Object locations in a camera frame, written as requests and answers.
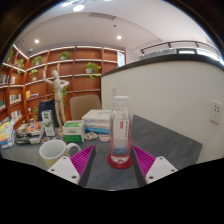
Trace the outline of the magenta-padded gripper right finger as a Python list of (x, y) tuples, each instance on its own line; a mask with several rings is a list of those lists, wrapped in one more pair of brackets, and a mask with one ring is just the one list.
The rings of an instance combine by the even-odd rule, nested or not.
[(131, 147), (131, 158), (139, 186), (145, 186), (177, 172), (165, 157), (155, 157), (137, 146)]

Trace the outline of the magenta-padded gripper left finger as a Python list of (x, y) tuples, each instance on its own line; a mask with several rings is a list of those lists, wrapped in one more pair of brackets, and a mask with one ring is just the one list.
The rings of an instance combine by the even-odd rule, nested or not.
[(63, 156), (48, 169), (48, 172), (85, 187), (95, 155), (96, 147), (89, 146), (71, 157)]

